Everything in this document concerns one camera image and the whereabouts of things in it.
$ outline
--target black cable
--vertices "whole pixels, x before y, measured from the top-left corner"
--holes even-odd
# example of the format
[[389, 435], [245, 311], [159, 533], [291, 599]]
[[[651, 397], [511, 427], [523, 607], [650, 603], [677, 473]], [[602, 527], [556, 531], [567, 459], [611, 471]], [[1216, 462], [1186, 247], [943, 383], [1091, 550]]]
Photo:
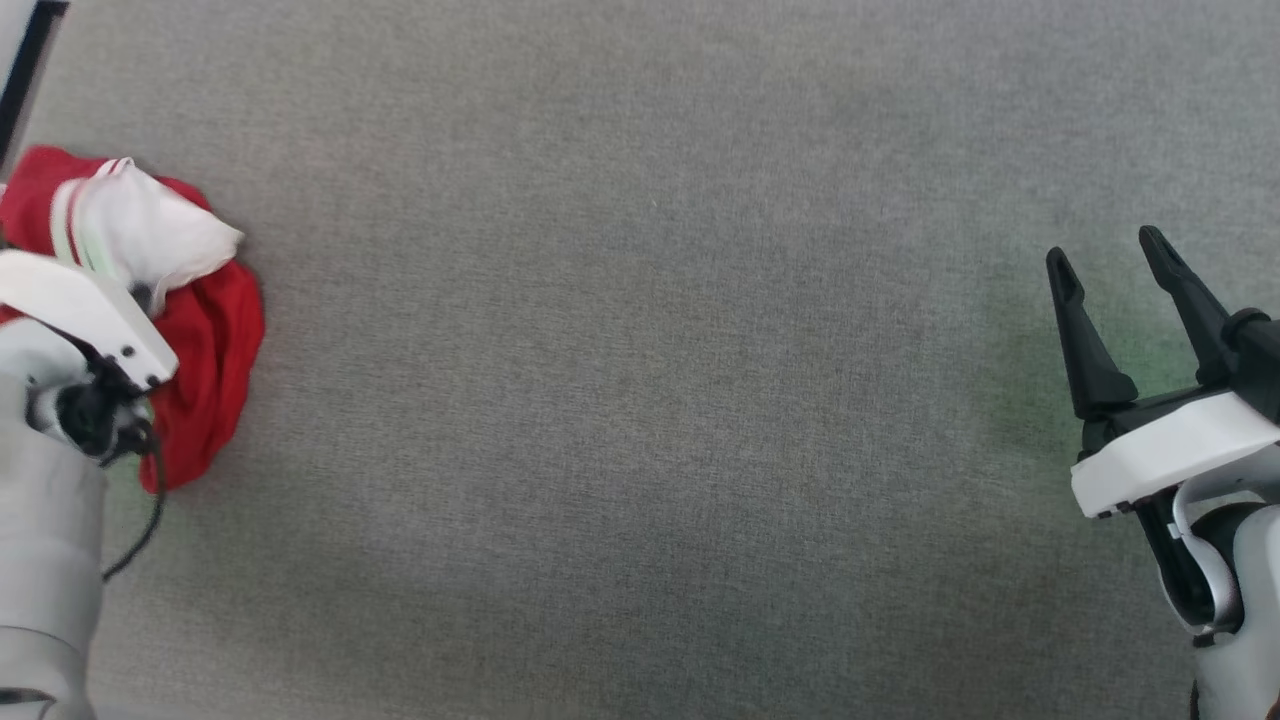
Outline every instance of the black cable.
[[164, 515], [164, 502], [168, 488], [165, 487], [165, 468], [164, 468], [164, 448], [160, 447], [160, 437], [156, 434], [155, 428], [151, 423], [146, 420], [140, 420], [137, 430], [142, 436], [142, 442], [147, 448], [147, 454], [155, 460], [156, 464], [156, 500], [151, 506], [151, 519], [147, 520], [147, 527], [142, 529], [142, 534], [133, 546], [120, 556], [110, 568], [102, 573], [102, 582], [109, 583], [111, 578], [120, 574], [122, 570], [133, 562], [133, 559], [142, 552], [147, 543], [151, 542], [151, 537], [156, 533], [156, 528], [160, 527], [160, 518]]

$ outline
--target crumpled fabric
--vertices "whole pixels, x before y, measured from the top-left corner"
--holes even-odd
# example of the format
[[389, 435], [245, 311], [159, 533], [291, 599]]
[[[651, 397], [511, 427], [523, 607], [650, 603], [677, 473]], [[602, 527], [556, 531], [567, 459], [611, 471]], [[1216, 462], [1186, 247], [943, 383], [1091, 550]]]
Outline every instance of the crumpled fabric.
[[[51, 146], [29, 149], [14, 168], [0, 233], [133, 292], [178, 356], [174, 377], [148, 396], [166, 487], [204, 475], [236, 433], [266, 332], [257, 281], [233, 259], [243, 234], [182, 181]], [[145, 457], [138, 479], [152, 493], [155, 473]]]

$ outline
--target gray carpet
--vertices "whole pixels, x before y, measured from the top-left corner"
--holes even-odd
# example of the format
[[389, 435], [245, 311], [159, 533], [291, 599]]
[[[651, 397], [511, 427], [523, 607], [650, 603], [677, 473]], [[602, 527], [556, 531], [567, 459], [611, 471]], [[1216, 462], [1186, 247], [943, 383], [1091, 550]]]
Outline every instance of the gray carpet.
[[[239, 433], [108, 592], [211, 717], [1165, 719], [1043, 278], [1148, 392], [1158, 224], [1280, 309], [1265, 0], [79, 3], [27, 142], [250, 233]], [[146, 500], [120, 478], [110, 547]]]

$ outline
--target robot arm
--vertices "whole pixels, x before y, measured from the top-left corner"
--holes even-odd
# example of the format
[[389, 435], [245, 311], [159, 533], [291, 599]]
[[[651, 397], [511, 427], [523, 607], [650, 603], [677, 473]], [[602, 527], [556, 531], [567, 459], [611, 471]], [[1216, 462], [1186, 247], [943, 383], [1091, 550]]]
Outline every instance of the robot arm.
[[1280, 712], [1280, 323], [1253, 309], [1229, 318], [1158, 229], [1142, 228], [1139, 241], [1187, 328], [1198, 384], [1139, 398], [1053, 249], [1050, 287], [1084, 421], [1071, 489], [1088, 518], [1142, 524], [1192, 637], [1193, 717], [1265, 720]]
[[102, 465], [154, 438], [141, 400], [177, 357], [110, 282], [0, 252], [0, 720], [92, 720]]

